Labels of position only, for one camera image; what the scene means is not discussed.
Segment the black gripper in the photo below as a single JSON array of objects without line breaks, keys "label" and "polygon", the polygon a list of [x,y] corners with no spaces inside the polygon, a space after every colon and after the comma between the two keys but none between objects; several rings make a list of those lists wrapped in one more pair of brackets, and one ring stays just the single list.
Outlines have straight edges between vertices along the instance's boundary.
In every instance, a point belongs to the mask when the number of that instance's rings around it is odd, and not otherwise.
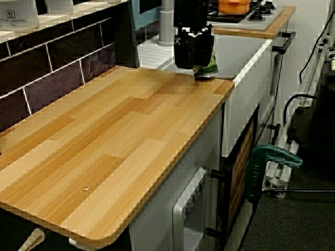
[{"label": "black gripper", "polygon": [[195,65],[207,66],[211,59],[214,46],[214,35],[211,24],[203,27],[190,27],[186,30],[177,26],[174,36],[174,59],[178,68],[190,70],[193,68],[194,48]]}]

